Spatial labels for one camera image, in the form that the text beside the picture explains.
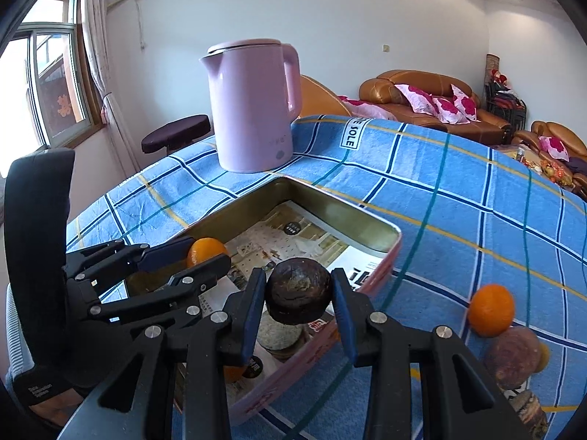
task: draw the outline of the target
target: kettle handle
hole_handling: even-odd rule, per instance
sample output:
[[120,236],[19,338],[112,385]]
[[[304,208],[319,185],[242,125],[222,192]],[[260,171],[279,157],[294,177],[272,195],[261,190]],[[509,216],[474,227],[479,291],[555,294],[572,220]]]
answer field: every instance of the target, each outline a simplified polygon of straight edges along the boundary
[[289,118],[293,122],[302,112],[302,82],[299,73],[298,52],[290,44],[282,44],[284,51],[285,81],[288,87]]

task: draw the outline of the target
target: kettle spout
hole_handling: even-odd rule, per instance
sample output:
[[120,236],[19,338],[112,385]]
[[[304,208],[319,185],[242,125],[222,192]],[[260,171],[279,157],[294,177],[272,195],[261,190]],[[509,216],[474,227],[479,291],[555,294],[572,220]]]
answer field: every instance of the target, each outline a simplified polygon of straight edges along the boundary
[[209,76],[216,76],[218,74],[218,70],[220,69],[221,61],[222,61],[222,53],[209,54],[207,56],[204,56],[203,58],[200,58],[200,62],[208,70]]

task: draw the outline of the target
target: pink and white cushion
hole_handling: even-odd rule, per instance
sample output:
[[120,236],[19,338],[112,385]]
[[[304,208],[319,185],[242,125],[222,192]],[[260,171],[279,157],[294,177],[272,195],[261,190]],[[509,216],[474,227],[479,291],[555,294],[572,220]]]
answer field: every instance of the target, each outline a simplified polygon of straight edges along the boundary
[[438,111],[431,95],[418,89],[416,86],[410,86],[408,84],[396,84],[395,87],[406,96],[406,99],[412,106],[412,111],[436,117]]
[[342,104],[350,111],[353,116],[357,117],[368,117],[372,119],[386,119],[388,121],[397,121],[395,116],[382,109],[381,107],[370,104],[365,101],[356,101],[354,99],[348,99],[347,96],[338,96],[342,101]]
[[547,152],[553,159],[559,159],[568,162],[569,153],[566,151],[565,145],[558,137],[545,137],[541,135],[540,148]]
[[458,87],[454,84],[451,84],[453,87],[453,104],[455,107],[465,114],[465,117],[470,121],[477,120],[477,106],[475,105],[475,101],[471,99],[467,94],[462,92]]
[[434,105],[438,109],[438,120],[445,124],[468,124],[469,120],[448,99],[433,97]]

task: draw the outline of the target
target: window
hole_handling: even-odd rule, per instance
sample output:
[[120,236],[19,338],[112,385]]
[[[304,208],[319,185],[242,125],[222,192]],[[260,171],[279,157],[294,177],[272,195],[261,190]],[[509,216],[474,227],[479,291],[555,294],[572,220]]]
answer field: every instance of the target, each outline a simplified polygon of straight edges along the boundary
[[81,73],[77,0],[37,0],[0,57],[0,174],[36,150],[70,147],[95,130]]

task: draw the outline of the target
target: blue tablecloth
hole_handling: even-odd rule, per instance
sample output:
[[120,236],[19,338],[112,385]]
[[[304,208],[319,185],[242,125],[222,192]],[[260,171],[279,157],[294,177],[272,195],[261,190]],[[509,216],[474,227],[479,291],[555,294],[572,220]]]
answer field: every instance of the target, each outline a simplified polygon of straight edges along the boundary
[[[223,170],[213,137],[183,149],[75,218],[68,250],[116,238],[157,245],[277,176],[318,186],[401,228],[396,276],[375,305],[404,325],[449,325],[480,355],[486,341],[468,327],[468,302],[488,283],[510,290],[515,323],[529,325],[551,351],[529,388],[554,439],[586,390],[585,204],[503,154],[414,125],[371,120],[355,150],[344,139],[347,121],[296,121],[294,157],[267,173]],[[413,431],[421,438],[414,367]],[[370,374],[350,368],[337,345],[271,408],[234,427],[234,438],[360,439]]]

